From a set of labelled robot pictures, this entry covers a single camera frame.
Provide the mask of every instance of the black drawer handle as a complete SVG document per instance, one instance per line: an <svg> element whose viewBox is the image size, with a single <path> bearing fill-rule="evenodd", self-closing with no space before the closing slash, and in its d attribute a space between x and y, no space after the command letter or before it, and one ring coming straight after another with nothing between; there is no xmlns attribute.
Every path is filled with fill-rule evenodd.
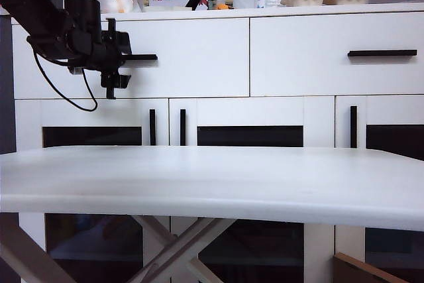
<svg viewBox="0 0 424 283"><path fill-rule="evenodd" d="M186 146L186 111L180 109L180 146Z"/></svg>
<svg viewBox="0 0 424 283"><path fill-rule="evenodd" d="M347 56L416 56L417 50L357 50L350 51Z"/></svg>
<svg viewBox="0 0 424 283"><path fill-rule="evenodd" d="M350 107L350 147L358 148L358 107Z"/></svg>
<svg viewBox="0 0 424 283"><path fill-rule="evenodd" d="M156 111L150 110L150 145L156 146Z"/></svg>

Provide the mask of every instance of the crossed table legs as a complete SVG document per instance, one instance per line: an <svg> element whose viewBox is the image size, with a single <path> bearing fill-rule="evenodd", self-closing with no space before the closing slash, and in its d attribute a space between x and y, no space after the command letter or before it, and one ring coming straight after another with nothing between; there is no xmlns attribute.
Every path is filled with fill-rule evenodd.
<svg viewBox="0 0 424 283"><path fill-rule="evenodd" d="M199 218L178 238L154 217L133 216L164 249L127 283L163 283L175 269L187 266L202 283L222 283L197 254L215 240L234 219ZM75 283L18 225L0 217L0 256L27 283Z"/></svg>

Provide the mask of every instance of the white cabinet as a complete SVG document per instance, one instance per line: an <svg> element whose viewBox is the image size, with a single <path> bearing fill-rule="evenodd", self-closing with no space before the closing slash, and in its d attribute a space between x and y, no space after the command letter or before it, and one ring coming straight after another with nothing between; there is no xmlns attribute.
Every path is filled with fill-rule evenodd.
<svg viewBox="0 0 424 283"><path fill-rule="evenodd" d="M134 54L157 54L157 61L129 62L121 69L131 74L127 89L116 96L224 97L249 95L249 19L180 21L118 21L117 30L130 34ZM235 45L227 42L231 34ZM15 98L47 99L57 94L46 83L26 42L27 33L13 26ZM81 76L66 67L41 62L58 89L71 98L89 98ZM105 97L100 73L87 71L96 97Z"/></svg>
<svg viewBox="0 0 424 283"><path fill-rule="evenodd" d="M172 145L333 147L333 141L334 97L331 96L170 100ZM172 218L172 224L178 224L180 228L184 228L183 223L188 227L191 222L189 219ZM240 238L226 238L231 237L229 233L248 233L252 229L258 236L251 235L249 238L257 242L264 239L260 238L259 232L270 235L269 231L274 231L274 234L277 231L279 235L274 237L276 245L284 241L284 233L296 233L287 241L285 248L276 248L274 258L278 261L274 266L298 268L306 283L331 281L332 225L237 221L200 254L200 259L205 264L215 263L216 271L220 269L216 262L226 259L222 263L227 264L221 266L230 266L228 273L231 273L232 257L239 257L239 262L245 262L247 267L271 262L270 251L266 248L261 252L266 255L264 259L250 258L250 253L238 246ZM299 249L302 253L296 257L294 251ZM231 252L226 256L219 254L225 254L226 250ZM264 279L263 274L257 275L259 280Z"/></svg>
<svg viewBox="0 0 424 283"><path fill-rule="evenodd" d="M253 18L251 94L423 93L423 19L424 13ZM358 50L417 55L348 57Z"/></svg>
<svg viewBox="0 0 424 283"><path fill-rule="evenodd" d="M336 98L336 146L371 148L424 160L424 95ZM351 107L353 119L350 123ZM402 189L394 196L402 196ZM418 282L424 273L424 233L336 226L336 251Z"/></svg>

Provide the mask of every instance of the white drawer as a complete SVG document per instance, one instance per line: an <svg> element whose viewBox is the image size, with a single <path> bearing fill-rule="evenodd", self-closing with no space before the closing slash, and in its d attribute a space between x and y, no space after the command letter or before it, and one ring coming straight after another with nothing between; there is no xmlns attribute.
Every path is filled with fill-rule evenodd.
<svg viewBox="0 0 424 283"><path fill-rule="evenodd" d="M424 13L252 19L252 96L424 92ZM351 50L417 50L349 58Z"/></svg>
<svg viewBox="0 0 424 283"><path fill-rule="evenodd" d="M248 96L248 19L123 21L117 30L130 34L134 54L158 55L158 61L131 62L132 68L122 69L132 78L128 89L115 90L117 97ZM228 34L236 45L228 45ZM22 27L13 27L15 98L57 98L38 71L26 37ZM44 60L42 65L65 95L89 97L82 76ZM105 97L100 73L86 73L95 96Z"/></svg>

